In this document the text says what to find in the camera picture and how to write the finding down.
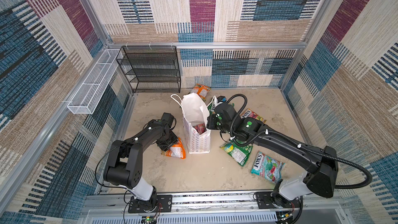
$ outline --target mounting plate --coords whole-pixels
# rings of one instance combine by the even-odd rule
[[[160,204],[162,205],[162,209],[161,209],[162,213],[172,211],[172,203],[173,203],[172,200],[173,200],[172,195],[158,195],[157,196],[157,201],[160,202]],[[156,213],[158,211],[158,209],[159,209],[159,204],[157,204],[155,209],[153,211],[151,211],[150,213]],[[145,213],[145,211],[143,211],[141,208],[136,208],[133,205],[129,205],[128,212],[130,214]]]
[[[270,208],[275,208],[275,206],[272,204],[272,197],[271,197],[271,191],[263,191],[263,192],[256,192],[254,195],[256,196],[257,205],[259,209],[270,209]],[[291,203],[294,204],[295,208],[298,208],[300,206],[300,201],[293,199],[290,202],[287,202],[283,207],[284,208],[291,208],[292,205]]]

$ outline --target green candy bag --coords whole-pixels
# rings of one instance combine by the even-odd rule
[[[225,143],[220,146],[228,155],[230,155],[240,166],[244,166],[249,159],[251,150],[253,149],[252,145],[248,145],[245,147],[239,147],[237,145],[233,145],[232,143]]]
[[[281,178],[281,170],[284,164],[285,163],[279,162],[262,152],[258,152],[251,173],[264,177],[273,183],[277,183]]]

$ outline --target snack package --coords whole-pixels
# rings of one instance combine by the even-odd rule
[[[230,155],[235,161],[238,162],[240,166],[244,166],[249,159],[251,150],[253,149],[252,145],[248,145],[245,147],[239,147],[237,145],[234,146],[232,143],[225,143],[220,146],[228,155]]]
[[[277,183],[281,178],[281,170],[284,164],[285,163],[268,157],[262,152],[258,152],[251,173],[262,176],[273,183]]]
[[[210,87],[202,84],[196,84],[195,87],[192,88],[191,93],[198,94],[202,98],[202,100],[205,101],[206,95],[210,90]]]
[[[247,117],[251,117],[251,118],[255,118],[260,120],[261,122],[265,123],[267,120],[260,117],[257,113],[253,112],[250,108],[246,109],[246,112],[244,112],[244,114],[242,114],[240,116],[241,118],[247,118]]]
[[[181,159],[185,159],[185,149],[182,145],[181,138],[178,138],[178,142],[170,147],[170,149],[167,150],[164,154],[167,157],[179,157]]]
[[[201,135],[202,133],[204,133],[206,131],[205,123],[198,124],[198,125],[194,126],[194,128],[199,133],[199,135]]]

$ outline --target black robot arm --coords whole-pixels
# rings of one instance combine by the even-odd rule
[[[245,99],[244,105],[238,112],[232,105],[228,104],[231,99],[237,96]],[[208,118],[207,128],[229,133],[231,136],[230,142],[233,145],[244,147],[254,143],[266,147],[292,160],[306,170],[306,173],[300,175],[298,179],[289,179],[277,183],[274,193],[281,193],[288,200],[311,192],[322,197],[332,197],[335,188],[355,189],[364,187],[372,181],[372,175],[369,171],[360,165],[337,157],[336,151],[332,147],[326,146],[322,149],[309,146],[277,132],[257,119],[251,117],[242,119],[239,114],[246,106],[246,102],[246,97],[238,94],[232,96],[226,103],[218,104],[214,108],[214,114],[211,114]],[[337,162],[361,170],[366,175],[366,179],[355,185],[336,185]]]
[[[123,185],[129,189],[137,186],[142,176],[142,154],[154,142],[163,150],[173,145],[177,136],[171,131],[174,117],[163,113],[162,119],[151,120],[144,129],[125,141],[112,143],[108,160],[103,172],[105,181],[113,185]],[[127,157],[127,163],[120,158]]]

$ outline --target floor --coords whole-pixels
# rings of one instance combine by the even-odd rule
[[[182,90],[178,95],[182,98],[187,93],[189,93],[188,90]],[[246,107],[266,119],[270,127],[303,141],[279,89],[212,90],[206,97],[206,103],[213,95],[229,98],[236,93],[246,95],[248,99]],[[181,108],[170,98],[170,95],[171,93],[139,93],[125,138],[134,136],[151,119],[160,118],[163,112],[169,112],[177,118],[174,133],[181,137],[183,144],[186,145]],[[238,110],[243,100],[237,97],[231,102],[235,103],[235,108]],[[223,143],[219,131],[214,130],[211,133],[211,151],[205,154],[187,153],[186,159],[166,157],[161,154],[157,145],[151,145],[144,152],[142,177],[156,187],[158,192],[273,189],[275,184],[250,173],[258,151],[286,163],[282,169],[284,179],[304,171],[289,159],[256,145],[246,165],[241,167],[219,148]],[[109,191],[109,193],[119,192],[124,192],[124,190],[110,189]]]

